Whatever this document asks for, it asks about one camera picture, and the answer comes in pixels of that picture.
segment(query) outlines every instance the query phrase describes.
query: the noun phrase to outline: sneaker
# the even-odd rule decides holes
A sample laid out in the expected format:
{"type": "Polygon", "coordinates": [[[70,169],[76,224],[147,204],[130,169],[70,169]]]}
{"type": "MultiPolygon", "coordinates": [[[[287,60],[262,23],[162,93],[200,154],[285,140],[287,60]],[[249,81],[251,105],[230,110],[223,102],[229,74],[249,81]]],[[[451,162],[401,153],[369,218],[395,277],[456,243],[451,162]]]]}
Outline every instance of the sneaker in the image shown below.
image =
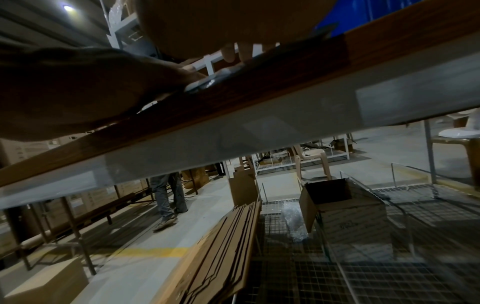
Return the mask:
{"type": "Polygon", "coordinates": [[[173,211],[174,211],[176,214],[180,214],[180,213],[185,213],[185,212],[187,212],[188,209],[185,210],[185,211],[180,211],[180,210],[178,210],[178,208],[175,208],[173,211]]]}
{"type": "Polygon", "coordinates": [[[172,214],[170,216],[163,217],[161,219],[160,223],[158,223],[158,225],[155,226],[155,228],[153,228],[153,231],[158,232],[158,231],[160,231],[164,228],[167,228],[168,226],[172,226],[176,221],[177,221],[177,215],[176,214],[172,214]]]}

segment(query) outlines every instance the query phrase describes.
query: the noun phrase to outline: concrete floor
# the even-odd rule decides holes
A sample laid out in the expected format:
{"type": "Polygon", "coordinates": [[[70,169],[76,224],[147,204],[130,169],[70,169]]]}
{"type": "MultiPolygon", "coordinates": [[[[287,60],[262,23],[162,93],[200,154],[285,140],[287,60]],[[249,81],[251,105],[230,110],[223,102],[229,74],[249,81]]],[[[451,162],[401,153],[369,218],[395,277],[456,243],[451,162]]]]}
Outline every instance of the concrete floor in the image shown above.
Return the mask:
{"type": "MultiPolygon", "coordinates": [[[[451,123],[437,124],[433,120],[432,134],[449,127],[451,123]]],[[[346,173],[375,188],[393,184],[392,162],[428,169],[425,138],[419,123],[408,128],[395,126],[356,132],[353,137],[357,143],[351,160],[330,163],[332,175],[337,178],[340,172],[346,173]]],[[[463,147],[435,144],[434,153],[439,174],[471,182],[463,147]]],[[[231,173],[238,166],[238,159],[232,160],[231,165],[227,163],[231,173]]],[[[302,170],[305,178],[323,176],[318,165],[304,166],[302,170]]],[[[415,183],[420,175],[399,168],[395,177],[398,182],[415,183]]],[[[294,170],[261,174],[257,180],[263,199],[300,195],[294,170]]],[[[178,223],[159,233],[152,232],[160,219],[155,204],[118,212],[112,226],[101,221],[84,229],[82,233],[98,274],[90,277],[90,284],[74,303],[149,303],[181,256],[233,207],[227,179],[214,179],[199,190],[199,195],[188,195],[187,205],[189,211],[179,216],[178,223]]],[[[6,269],[0,272],[0,286],[6,294],[45,265],[70,256],[67,251],[39,250],[30,256],[39,264],[33,271],[26,272],[21,264],[6,269]]]]}

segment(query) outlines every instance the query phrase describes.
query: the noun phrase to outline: ceiling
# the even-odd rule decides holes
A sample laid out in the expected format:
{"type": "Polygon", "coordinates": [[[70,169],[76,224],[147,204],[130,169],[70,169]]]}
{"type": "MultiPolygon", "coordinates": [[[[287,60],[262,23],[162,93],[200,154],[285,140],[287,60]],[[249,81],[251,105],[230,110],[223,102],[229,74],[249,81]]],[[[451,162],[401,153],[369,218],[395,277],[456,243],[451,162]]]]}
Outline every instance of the ceiling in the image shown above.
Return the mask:
{"type": "MultiPolygon", "coordinates": [[[[115,0],[104,0],[107,10],[115,0]]],[[[0,0],[0,38],[41,47],[110,47],[100,0],[0,0]],[[67,12],[63,6],[74,8],[67,12]]]]}

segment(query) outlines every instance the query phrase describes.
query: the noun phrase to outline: ceiling light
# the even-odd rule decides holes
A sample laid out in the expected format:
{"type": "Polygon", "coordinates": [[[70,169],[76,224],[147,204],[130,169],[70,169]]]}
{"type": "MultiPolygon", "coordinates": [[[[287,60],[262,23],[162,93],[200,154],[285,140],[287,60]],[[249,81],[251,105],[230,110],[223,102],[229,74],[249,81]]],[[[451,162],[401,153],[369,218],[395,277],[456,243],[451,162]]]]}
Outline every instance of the ceiling light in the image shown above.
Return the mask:
{"type": "Polygon", "coordinates": [[[63,9],[67,12],[73,12],[75,9],[72,8],[71,6],[63,6],[63,9]]]}

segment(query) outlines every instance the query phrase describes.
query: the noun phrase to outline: jeans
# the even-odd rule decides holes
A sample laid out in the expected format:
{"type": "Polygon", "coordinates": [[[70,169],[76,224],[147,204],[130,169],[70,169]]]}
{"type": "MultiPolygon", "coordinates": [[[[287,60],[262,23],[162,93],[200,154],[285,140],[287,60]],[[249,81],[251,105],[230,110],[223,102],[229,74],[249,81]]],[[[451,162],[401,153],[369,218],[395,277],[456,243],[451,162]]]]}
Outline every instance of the jeans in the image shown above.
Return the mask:
{"type": "Polygon", "coordinates": [[[178,172],[154,176],[150,179],[151,190],[155,192],[156,204],[160,211],[160,216],[171,216],[174,211],[170,207],[169,197],[167,195],[167,183],[170,184],[173,192],[173,205],[179,212],[187,211],[187,204],[185,204],[184,190],[182,189],[182,179],[178,172]]]}

